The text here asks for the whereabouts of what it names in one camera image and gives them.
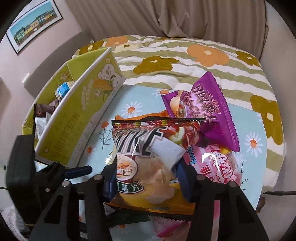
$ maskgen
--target pink bag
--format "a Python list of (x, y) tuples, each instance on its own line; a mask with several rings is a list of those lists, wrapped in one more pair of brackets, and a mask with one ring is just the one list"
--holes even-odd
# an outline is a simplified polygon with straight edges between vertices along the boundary
[[(238, 169), (235, 157), (231, 152), (222, 154), (217, 144), (210, 144), (206, 148), (190, 146), (183, 158), (198, 174), (207, 176), (213, 182), (226, 184), (235, 181), (241, 185), (242, 173)], [(219, 217), (219, 213), (220, 201), (215, 200), (214, 220)]]
[(211, 72), (194, 83), (190, 92), (179, 90), (162, 96), (170, 117), (205, 117), (200, 132), (212, 142), (239, 152), (239, 140), (226, 100)]

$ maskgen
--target black cable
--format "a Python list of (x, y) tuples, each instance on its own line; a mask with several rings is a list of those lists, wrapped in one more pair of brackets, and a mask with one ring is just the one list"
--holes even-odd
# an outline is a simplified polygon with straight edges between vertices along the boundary
[(265, 192), (263, 194), (274, 195), (274, 196), (292, 196), (292, 195), (296, 195), (296, 191), (273, 191), (273, 192)]

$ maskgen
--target potato chip image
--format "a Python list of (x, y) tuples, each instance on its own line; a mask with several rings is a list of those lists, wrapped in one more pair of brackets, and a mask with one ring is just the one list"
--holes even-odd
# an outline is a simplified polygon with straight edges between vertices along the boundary
[(184, 92), (184, 90), (179, 90), (178, 91), (178, 95), (176, 97), (173, 97), (170, 101), (170, 108), (172, 109), (173, 113), (175, 114), (178, 109), (179, 109), (179, 105), (180, 105), (180, 97), (181, 94)]
[(137, 173), (137, 163), (128, 156), (117, 156), (117, 171), (116, 178), (119, 181), (126, 181), (132, 179)]
[(139, 171), (135, 177), (142, 185), (151, 185), (153, 192), (145, 199), (151, 204), (160, 204), (174, 196), (174, 188), (170, 181), (174, 174), (166, 168), (159, 157), (137, 157)]

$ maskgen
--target purple snack bag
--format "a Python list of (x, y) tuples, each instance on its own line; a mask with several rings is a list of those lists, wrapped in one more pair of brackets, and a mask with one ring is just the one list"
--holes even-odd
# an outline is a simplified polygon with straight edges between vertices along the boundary
[(200, 132), (211, 141), (239, 152), (239, 140), (227, 102), (211, 72), (195, 82), (190, 92), (174, 91), (163, 95), (162, 99), (170, 117), (205, 117)]

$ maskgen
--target metal screw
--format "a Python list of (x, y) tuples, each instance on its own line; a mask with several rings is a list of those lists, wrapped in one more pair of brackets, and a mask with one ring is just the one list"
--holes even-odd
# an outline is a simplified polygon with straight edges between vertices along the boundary
[(99, 180), (101, 180), (102, 178), (103, 178), (103, 176), (102, 176), (101, 174), (97, 174), (97, 175), (94, 176), (94, 179), (95, 179), (96, 181), (99, 181)]
[(198, 174), (196, 177), (198, 180), (203, 181), (205, 179), (204, 175)]
[(236, 182), (234, 182), (234, 181), (230, 181), (229, 182), (229, 186), (231, 186), (231, 187), (236, 187), (237, 186), (237, 184), (236, 184)]
[(63, 181), (63, 182), (62, 182), (62, 186), (63, 186), (63, 187), (67, 187), (67, 186), (69, 186), (69, 184), (70, 184), (69, 181)]

